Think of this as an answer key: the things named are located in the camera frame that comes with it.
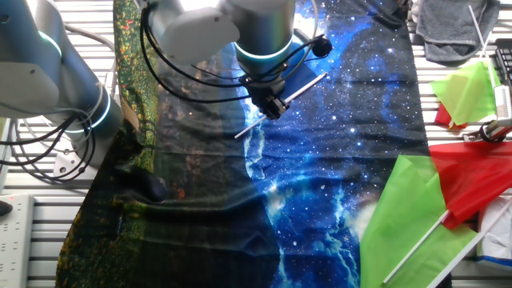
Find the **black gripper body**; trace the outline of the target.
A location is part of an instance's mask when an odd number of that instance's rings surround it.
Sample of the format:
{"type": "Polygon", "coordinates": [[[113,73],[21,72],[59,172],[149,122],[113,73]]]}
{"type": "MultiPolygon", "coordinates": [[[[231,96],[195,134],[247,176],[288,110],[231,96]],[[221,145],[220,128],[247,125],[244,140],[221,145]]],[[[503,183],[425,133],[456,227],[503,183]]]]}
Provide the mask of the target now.
{"type": "Polygon", "coordinates": [[[279,97],[285,90],[285,82],[282,76],[277,76],[271,80],[261,80],[254,82],[252,78],[244,80],[244,87],[256,106],[262,106],[268,98],[279,97]]]}

